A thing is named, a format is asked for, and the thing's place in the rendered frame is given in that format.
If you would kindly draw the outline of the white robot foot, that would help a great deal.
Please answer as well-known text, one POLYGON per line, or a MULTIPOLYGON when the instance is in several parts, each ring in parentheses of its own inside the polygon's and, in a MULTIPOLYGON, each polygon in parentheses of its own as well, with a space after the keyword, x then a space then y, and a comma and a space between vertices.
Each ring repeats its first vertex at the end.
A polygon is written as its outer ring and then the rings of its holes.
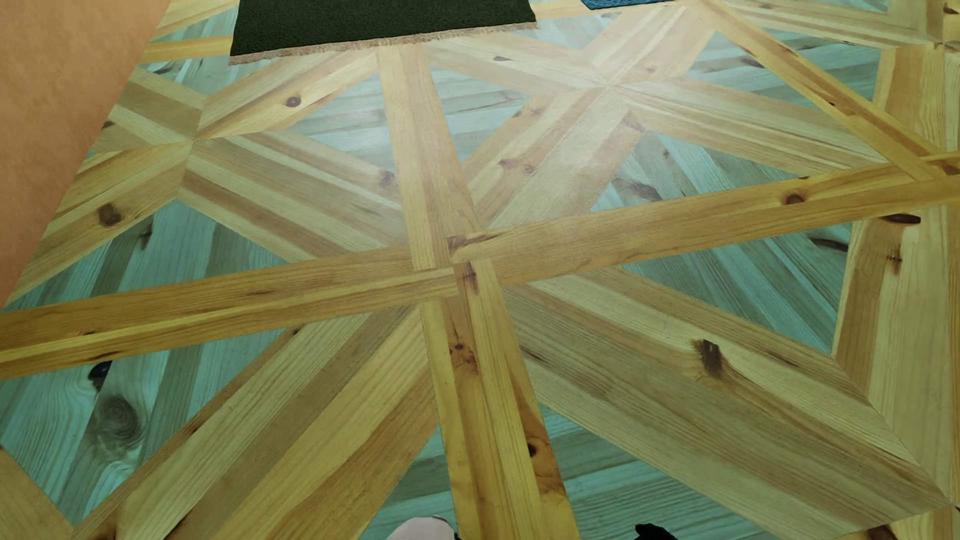
POLYGON ((448 520, 441 516, 414 517, 403 521, 386 540, 461 540, 448 520))

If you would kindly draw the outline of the dark green carpet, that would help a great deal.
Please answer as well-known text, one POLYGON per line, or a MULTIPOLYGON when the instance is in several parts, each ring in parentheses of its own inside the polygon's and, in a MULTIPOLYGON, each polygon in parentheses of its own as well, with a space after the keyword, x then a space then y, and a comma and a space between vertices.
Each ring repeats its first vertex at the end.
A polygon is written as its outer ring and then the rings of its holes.
POLYGON ((536 27, 529 0, 239 0, 229 64, 536 27))

